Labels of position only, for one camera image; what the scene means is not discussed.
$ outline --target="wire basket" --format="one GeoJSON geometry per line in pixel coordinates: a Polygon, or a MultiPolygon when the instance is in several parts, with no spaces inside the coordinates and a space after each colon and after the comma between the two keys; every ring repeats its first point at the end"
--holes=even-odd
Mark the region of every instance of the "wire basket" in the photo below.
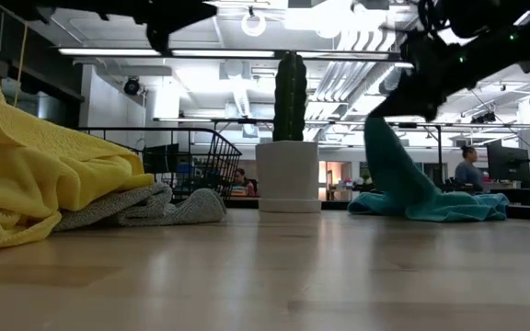
{"type": "Polygon", "coordinates": [[[79,128],[137,153],[144,172],[184,200],[199,188],[230,198],[242,153],[217,131],[204,128],[79,128]]]}

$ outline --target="teal towel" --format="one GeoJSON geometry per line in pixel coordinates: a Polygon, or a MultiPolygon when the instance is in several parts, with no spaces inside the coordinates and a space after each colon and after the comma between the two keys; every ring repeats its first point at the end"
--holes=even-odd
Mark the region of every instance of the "teal towel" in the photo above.
{"type": "Polygon", "coordinates": [[[384,194],[360,194],[349,204],[350,213],[406,216],[431,222],[506,219],[509,201],[502,194],[442,193],[414,165],[384,119],[368,118],[364,132],[369,171],[375,186],[384,194]]]}

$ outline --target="cactus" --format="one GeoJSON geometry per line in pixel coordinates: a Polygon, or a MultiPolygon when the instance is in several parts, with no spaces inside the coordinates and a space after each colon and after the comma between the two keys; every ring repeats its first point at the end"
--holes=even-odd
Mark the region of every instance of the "cactus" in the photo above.
{"type": "Polygon", "coordinates": [[[288,51],[275,76],[275,142],[304,140],[306,88],[304,60],[295,51],[288,51]]]}

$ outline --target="white planter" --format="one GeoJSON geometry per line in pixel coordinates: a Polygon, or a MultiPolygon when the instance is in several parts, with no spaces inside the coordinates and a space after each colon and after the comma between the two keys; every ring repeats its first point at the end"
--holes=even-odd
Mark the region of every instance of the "white planter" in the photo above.
{"type": "Polygon", "coordinates": [[[320,212],[317,143],[263,143],[256,154],[261,211],[320,212]]]}

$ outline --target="woman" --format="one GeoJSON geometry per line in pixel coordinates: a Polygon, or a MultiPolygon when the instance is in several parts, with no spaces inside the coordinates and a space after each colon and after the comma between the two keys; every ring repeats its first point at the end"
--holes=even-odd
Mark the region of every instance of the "woman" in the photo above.
{"type": "Polygon", "coordinates": [[[245,177],[245,170],[238,168],[235,172],[235,186],[245,187],[247,189],[247,196],[255,196],[255,187],[250,180],[245,177]]]}
{"type": "Polygon", "coordinates": [[[474,167],[474,163],[478,160],[478,152],[471,146],[462,146],[461,150],[464,160],[455,169],[455,179],[460,184],[471,184],[474,190],[481,191],[482,172],[474,167]]]}

